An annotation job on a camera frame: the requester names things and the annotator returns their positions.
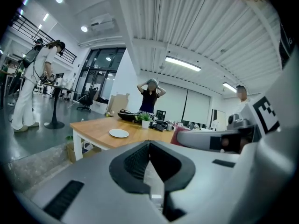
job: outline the white pants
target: white pants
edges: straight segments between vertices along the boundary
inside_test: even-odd
[[[23,124],[31,126],[35,123],[32,112],[32,91],[34,86],[33,82],[25,79],[23,88],[14,108],[12,127],[16,130],[21,129]]]

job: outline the black railing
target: black railing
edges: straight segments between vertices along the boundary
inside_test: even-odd
[[[52,37],[44,33],[41,29],[38,29],[36,25],[18,12],[15,13],[9,25],[33,41],[39,38],[42,38],[44,44],[55,41]],[[77,56],[71,53],[68,49],[65,49],[63,55],[60,57],[73,64]]]

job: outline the white plate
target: white plate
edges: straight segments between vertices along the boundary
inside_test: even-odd
[[[129,133],[123,129],[111,129],[109,134],[116,138],[126,138],[129,136]]]

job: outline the woman in black top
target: woman in black top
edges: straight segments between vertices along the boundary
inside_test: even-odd
[[[148,85],[147,90],[144,90],[142,87]],[[154,113],[154,106],[157,101],[157,98],[166,94],[166,90],[159,87],[158,82],[155,79],[150,79],[147,82],[137,85],[138,90],[143,95],[142,105],[140,111]]]

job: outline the bag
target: bag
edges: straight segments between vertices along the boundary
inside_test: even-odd
[[[36,57],[42,48],[43,45],[41,44],[35,45],[35,47],[26,54],[26,56],[22,59],[25,68],[28,68],[31,63],[35,62]]]

